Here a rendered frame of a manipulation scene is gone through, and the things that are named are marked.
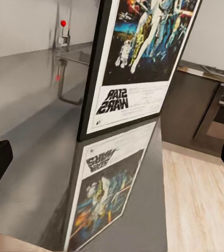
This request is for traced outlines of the poster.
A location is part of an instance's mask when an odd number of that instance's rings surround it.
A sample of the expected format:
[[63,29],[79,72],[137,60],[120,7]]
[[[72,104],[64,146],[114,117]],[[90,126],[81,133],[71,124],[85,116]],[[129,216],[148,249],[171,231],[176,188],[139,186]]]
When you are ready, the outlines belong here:
[[100,0],[77,141],[161,116],[203,0]]

